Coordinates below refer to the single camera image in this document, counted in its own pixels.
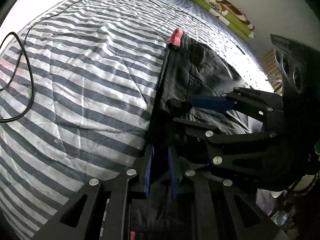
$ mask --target green object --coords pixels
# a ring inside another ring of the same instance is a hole
[[[242,40],[245,42],[249,41],[249,37],[245,35],[241,30],[239,30],[233,23],[225,19],[221,14],[219,14],[216,10],[214,10],[209,4],[205,3],[202,0],[190,0],[205,9],[206,11],[213,14],[215,17],[217,17],[221,22],[223,22],[226,26],[229,27],[230,30],[232,30],[235,34],[237,34]]]
[[[234,16],[231,12],[229,12],[224,6],[221,6],[216,0],[202,0],[206,4],[208,4],[211,8],[215,9],[220,13],[223,17],[225,17],[229,22],[233,23],[239,30],[241,30],[245,35],[250,38],[254,38],[254,34],[249,28],[242,23],[236,16]]]

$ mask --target black cable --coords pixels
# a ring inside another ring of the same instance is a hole
[[[40,22],[43,22],[43,21],[45,21],[45,20],[47,20],[47,19],[50,19],[50,18],[52,18],[52,17],[55,17],[55,16],[58,16],[58,15],[62,14],[66,9],[70,8],[70,7],[73,6],[74,4],[79,3],[79,2],[81,2],[81,1],[84,1],[84,0],[76,1],[76,2],[74,2],[74,3],[72,3],[72,4],[70,4],[69,6],[67,6],[64,10],[62,10],[62,11],[59,12],[58,14],[51,15],[51,16],[46,17],[46,18],[44,18],[44,19],[36,22],[35,24],[33,24],[33,25],[29,28],[29,30],[28,30],[28,32],[27,32],[27,34],[26,34],[26,36],[25,36],[25,39],[24,39],[23,44],[21,43],[18,35],[17,35],[15,32],[10,32],[10,33],[4,38],[4,40],[2,41],[2,43],[1,43],[1,45],[0,45],[0,49],[1,49],[4,41],[7,39],[7,37],[9,37],[10,35],[13,35],[13,36],[16,38],[16,40],[18,41],[18,43],[19,43],[19,45],[20,45],[20,47],[21,47],[21,52],[20,52],[20,55],[19,55],[19,57],[18,57],[17,63],[16,63],[16,65],[15,65],[13,74],[12,74],[9,82],[8,82],[3,88],[1,88],[0,91],[5,90],[5,89],[11,84],[11,82],[12,82],[12,80],[13,80],[13,78],[14,78],[14,75],[15,75],[16,72],[17,72],[17,68],[18,68],[18,66],[19,66],[20,59],[21,59],[22,54],[23,54],[24,57],[26,58],[27,66],[28,66],[29,74],[30,74],[30,80],[31,80],[31,97],[30,97],[30,99],[29,99],[29,103],[28,103],[26,109],[25,109],[21,114],[17,115],[16,117],[12,117],[12,118],[0,119],[0,123],[13,122],[13,121],[16,121],[16,120],[20,119],[21,117],[23,117],[23,116],[30,110],[30,108],[31,108],[31,106],[32,106],[32,104],[33,104],[33,101],[34,101],[35,88],[34,88],[34,81],[33,81],[32,69],[31,69],[31,65],[30,65],[30,62],[29,62],[29,58],[28,58],[27,52],[26,52],[26,50],[25,50],[25,48],[24,48],[24,46],[25,46],[25,44],[26,44],[26,41],[27,41],[27,37],[28,37],[28,35],[29,35],[29,32],[31,31],[31,29],[32,29],[35,25],[39,24]],[[160,5],[158,5],[157,3],[153,2],[152,0],[148,0],[148,1],[150,1],[151,3],[154,3],[155,5],[157,5],[157,6],[160,7]]]

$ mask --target striped bedsheet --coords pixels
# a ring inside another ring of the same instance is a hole
[[[75,1],[44,12],[19,37]],[[173,3],[152,1],[159,6],[85,0],[30,31],[25,47],[35,100],[24,117],[0,129],[0,208],[21,239],[30,239],[88,180],[114,178],[140,156],[167,40],[177,27],[214,49],[248,84],[268,90],[254,61],[220,28]],[[13,40],[0,56],[1,86],[19,53]],[[0,93],[2,118],[25,109],[30,87],[22,57],[10,87]]]

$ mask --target shiny black fabric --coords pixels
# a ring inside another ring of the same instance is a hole
[[[172,130],[172,117],[212,124],[227,134],[258,132],[261,123],[236,111],[217,113],[188,108],[173,114],[168,100],[186,102],[190,96],[220,96],[234,87],[249,87],[235,69],[207,45],[185,33],[180,46],[169,44],[158,81],[154,109],[146,143],[155,146],[152,169],[153,184],[146,200],[132,202],[131,230],[136,240],[192,239],[191,204],[173,199],[168,175],[167,135]]]

